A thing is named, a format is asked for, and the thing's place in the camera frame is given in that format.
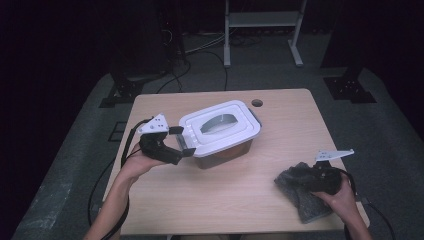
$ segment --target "dark background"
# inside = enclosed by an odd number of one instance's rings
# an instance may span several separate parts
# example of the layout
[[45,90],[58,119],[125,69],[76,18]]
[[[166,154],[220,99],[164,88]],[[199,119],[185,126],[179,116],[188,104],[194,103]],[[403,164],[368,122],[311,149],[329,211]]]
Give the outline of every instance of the dark background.
[[[28,209],[81,106],[109,72],[111,57],[122,51],[147,71],[143,57],[148,53],[137,43],[146,40],[138,23],[149,19],[137,13],[148,2],[0,3],[2,239],[10,238]],[[156,1],[160,26],[175,22],[170,2]],[[224,1],[181,2],[183,32],[223,30]],[[233,10],[299,6],[294,0],[231,2]],[[310,0],[302,26],[305,34],[334,29],[323,67],[345,67],[359,56],[421,136],[423,10],[420,1],[412,0],[346,0],[343,7],[341,1]],[[172,61],[169,54],[164,57]]]

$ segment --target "white device cover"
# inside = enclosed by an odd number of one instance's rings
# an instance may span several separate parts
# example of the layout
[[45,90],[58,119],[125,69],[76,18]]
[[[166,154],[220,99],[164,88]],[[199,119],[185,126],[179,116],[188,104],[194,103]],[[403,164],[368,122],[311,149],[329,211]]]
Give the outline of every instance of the white device cover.
[[[234,116],[236,121],[217,126],[212,133],[202,133],[205,123],[226,114]],[[205,157],[253,139],[261,128],[258,120],[239,100],[188,114],[180,119],[179,125],[184,127],[182,135],[187,147],[196,148],[195,157]]]

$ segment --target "white metal stand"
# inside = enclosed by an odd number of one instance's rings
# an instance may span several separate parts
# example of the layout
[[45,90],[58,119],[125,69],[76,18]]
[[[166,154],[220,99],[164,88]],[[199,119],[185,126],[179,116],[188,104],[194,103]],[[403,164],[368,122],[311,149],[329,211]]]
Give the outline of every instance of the white metal stand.
[[229,12],[229,0],[225,0],[225,43],[224,66],[231,66],[230,58],[230,28],[232,27],[281,27],[295,26],[293,39],[288,41],[295,64],[302,67],[303,62],[297,50],[297,40],[302,25],[307,0],[302,0],[299,11],[285,12]]

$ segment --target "person's right arm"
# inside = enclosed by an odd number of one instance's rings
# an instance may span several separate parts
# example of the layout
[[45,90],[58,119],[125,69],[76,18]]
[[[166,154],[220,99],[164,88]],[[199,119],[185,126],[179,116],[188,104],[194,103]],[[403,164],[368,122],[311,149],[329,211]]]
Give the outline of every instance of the person's right arm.
[[349,229],[353,240],[372,240],[371,234],[356,206],[355,195],[350,187],[349,178],[345,174],[342,174],[340,191],[335,195],[325,192],[313,192],[312,194],[324,200],[342,219]]

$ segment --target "hand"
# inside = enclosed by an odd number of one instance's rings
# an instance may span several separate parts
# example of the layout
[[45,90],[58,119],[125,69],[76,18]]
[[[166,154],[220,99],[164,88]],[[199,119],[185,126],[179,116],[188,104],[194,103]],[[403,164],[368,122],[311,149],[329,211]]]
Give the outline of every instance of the hand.
[[324,202],[333,209],[333,211],[342,219],[343,222],[348,221],[354,216],[360,216],[358,207],[356,206],[355,195],[349,184],[349,177],[342,175],[342,183],[340,190],[335,195],[325,192],[313,192],[315,196],[324,200]]
[[131,154],[128,155],[127,161],[118,175],[129,178],[134,183],[141,175],[150,171],[151,168],[164,164],[166,163],[143,155],[140,145],[137,143],[134,145]]

